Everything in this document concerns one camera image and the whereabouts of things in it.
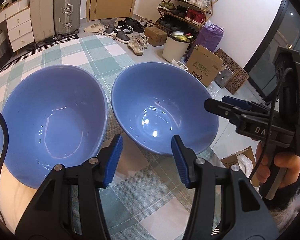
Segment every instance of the blue bowl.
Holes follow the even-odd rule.
[[[159,62],[135,64],[114,82],[111,103],[122,129],[142,147],[172,155],[171,138],[179,134],[196,154],[213,142],[219,119],[204,109],[211,98],[188,72]]]
[[[21,183],[38,188],[54,165],[81,165],[97,155],[108,107],[96,78],[78,67],[55,65],[19,83],[2,115],[9,131],[5,165]]]

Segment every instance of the metal screw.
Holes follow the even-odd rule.
[[[96,157],[90,158],[89,163],[90,164],[96,164],[96,163],[98,163],[98,159]]]
[[[54,166],[55,171],[61,171],[62,170],[62,164],[57,164]]]
[[[203,158],[197,158],[197,159],[195,160],[195,162],[196,162],[197,164],[202,165],[202,164],[204,164],[206,161],[205,161]]]
[[[239,171],[240,170],[239,165],[238,164],[232,165],[231,166],[231,170],[233,170],[233,171]]]

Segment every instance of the suitcase handle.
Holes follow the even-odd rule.
[[[72,4],[68,4],[68,6],[70,7],[70,13],[69,13],[69,15],[71,15],[72,13],[73,13],[73,5]]]

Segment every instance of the bowl rim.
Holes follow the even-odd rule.
[[[118,83],[119,77],[120,77],[125,71],[127,71],[127,69],[139,67],[139,65],[142,65],[142,64],[144,64],[144,63],[156,63],[156,64],[162,65],[163,67],[169,67],[169,68],[171,68],[171,69],[175,69],[176,71],[180,71],[180,72],[187,73],[187,74],[189,74],[190,76],[192,76],[192,77],[194,78],[194,81],[195,81],[195,82],[199,83],[200,85],[202,85],[202,86],[204,87],[204,89],[207,91],[208,96],[209,96],[210,98],[212,98],[212,97],[211,97],[210,93],[208,92],[207,88],[206,88],[206,87],[205,87],[205,86],[204,86],[197,78],[195,78],[192,74],[190,74],[188,71],[185,71],[185,70],[183,70],[183,69],[181,69],[181,68],[178,68],[178,67],[176,67],[176,66],[174,66],[174,65],[171,65],[171,64],[168,64],[168,63],[165,63],[165,62],[148,61],[148,62],[140,62],[140,63],[136,63],[136,64],[131,65],[131,66],[127,67],[126,69],[124,69],[124,70],[117,76],[117,78],[115,79],[114,84],[113,84],[113,86],[112,86],[112,90],[111,90],[111,106],[112,106],[112,111],[113,111],[113,113],[114,113],[114,116],[115,116],[116,120],[118,121],[120,127],[121,127],[121,128],[123,129],[123,131],[130,137],[130,139],[132,139],[136,144],[138,144],[139,146],[143,147],[144,149],[146,149],[146,150],[148,150],[148,151],[150,151],[150,152],[152,152],[152,153],[156,153],[156,154],[162,155],[162,156],[172,157],[172,156],[173,156],[172,153],[162,153],[162,152],[159,152],[159,151],[155,151],[155,150],[150,149],[149,147],[143,145],[142,143],[138,142],[137,140],[135,140],[135,138],[131,135],[131,133],[123,126],[123,124],[122,124],[120,118],[118,118],[117,109],[116,109],[115,106],[114,106],[114,101],[113,101],[113,100],[114,100],[114,96],[113,96],[113,95],[114,95],[114,88],[115,88],[115,86],[116,86],[117,83]],[[216,129],[216,132],[215,132],[213,141],[214,141],[214,139],[215,139],[216,136],[217,136],[218,128],[219,128],[219,118],[218,118],[218,116],[217,116],[217,129]],[[200,151],[200,152],[195,152],[195,154],[199,154],[199,153],[201,153],[201,152],[203,152],[203,151],[205,151],[205,150],[206,150],[206,149],[204,149],[204,150],[202,150],[202,151]]]
[[[6,99],[4,106],[2,107],[1,113],[2,113],[2,115],[3,115],[3,111],[4,111],[4,108],[5,108],[6,104],[7,104],[7,102],[9,101],[9,99],[10,99],[10,97],[13,95],[13,93],[15,93],[16,89],[20,86],[20,84],[22,84],[23,82],[25,82],[27,79],[29,79],[29,78],[30,78],[31,76],[33,76],[34,74],[37,75],[39,72],[48,71],[49,69],[55,69],[55,68],[74,68],[74,69],[76,69],[76,70],[78,70],[78,71],[81,71],[81,72],[84,73],[84,74],[88,74],[90,77],[92,77],[92,79],[95,81],[95,83],[98,85],[98,87],[99,87],[100,90],[101,90],[101,94],[102,94],[103,102],[104,102],[104,106],[105,106],[105,116],[104,116],[104,118],[105,118],[104,120],[105,120],[105,121],[104,121],[104,124],[103,124],[103,127],[102,127],[102,133],[101,133],[100,140],[99,140],[99,142],[96,143],[95,146],[93,147],[93,150],[91,151],[91,154],[89,155],[88,159],[89,159],[89,158],[92,158],[92,157],[96,157],[96,156],[98,155],[99,151],[100,151],[100,148],[101,148],[101,146],[102,146],[103,140],[104,140],[104,138],[105,138],[105,136],[106,136],[106,129],[107,129],[107,125],[108,125],[108,112],[109,112],[109,110],[108,110],[108,102],[107,102],[107,98],[106,98],[106,93],[105,93],[105,91],[104,91],[102,85],[101,85],[100,82],[98,81],[98,79],[97,79],[95,76],[93,76],[91,73],[89,73],[88,71],[86,71],[85,69],[83,69],[83,68],[80,68],[80,67],[78,67],[78,66],[73,66],[73,65],[63,65],[63,64],[58,64],[58,65],[53,65],[53,66],[43,67],[43,68],[41,68],[41,69],[39,69],[39,70],[37,70],[37,71],[31,73],[29,76],[27,76],[27,77],[26,77],[25,79],[23,79],[21,82],[19,82],[19,83],[16,85],[16,87],[12,90],[12,92],[10,93],[10,95],[8,96],[8,98]],[[0,143],[0,153],[2,153],[2,147],[3,147],[3,140],[2,140],[2,143]],[[11,172],[10,168],[9,168],[7,165],[6,165],[6,167],[7,167],[8,171],[13,175],[13,177],[15,177],[14,174],[13,174],[13,172]],[[28,186],[28,187],[30,187],[30,188],[37,189],[37,187],[36,187],[35,185],[30,185],[29,183],[25,183],[25,182],[23,182],[23,181],[20,181],[18,178],[16,178],[16,179],[17,179],[20,183],[22,183],[22,184],[24,184],[24,185],[26,185],[26,186]]]

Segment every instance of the table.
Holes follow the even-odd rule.
[[[103,147],[114,134],[123,136],[124,147],[113,182],[100,189],[100,197],[112,239],[182,239],[194,190],[181,183],[171,157],[153,154],[137,146],[117,123],[111,108],[111,88],[119,73],[134,61],[114,40],[89,36],[38,52],[0,74],[0,111],[11,91],[31,73],[56,64],[79,66],[101,83],[108,101],[109,121]],[[208,148],[200,157],[222,166]],[[77,187],[73,187],[73,218],[80,233]],[[216,194],[214,228],[219,223],[221,199]]]

